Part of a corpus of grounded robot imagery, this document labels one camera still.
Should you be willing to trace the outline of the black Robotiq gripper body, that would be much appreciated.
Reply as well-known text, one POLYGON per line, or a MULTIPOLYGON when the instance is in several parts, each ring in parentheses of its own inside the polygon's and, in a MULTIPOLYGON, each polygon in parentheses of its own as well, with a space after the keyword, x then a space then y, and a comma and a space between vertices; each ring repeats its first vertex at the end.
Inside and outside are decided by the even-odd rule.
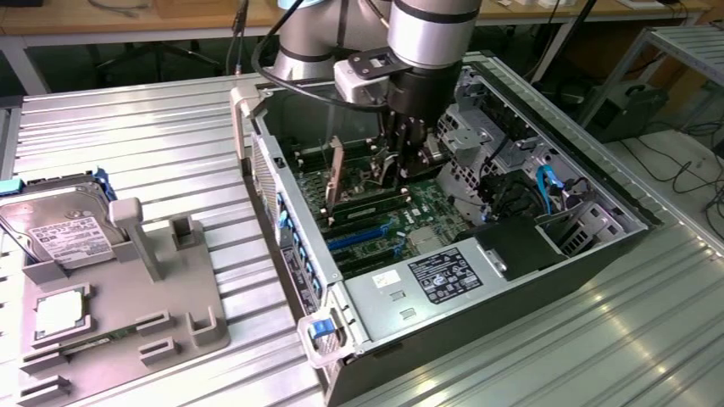
POLYGON ((456 63, 440 70, 412 68, 391 75, 388 109, 380 115, 384 187, 411 181, 432 166, 425 142, 452 103, 461 67, 456 63))

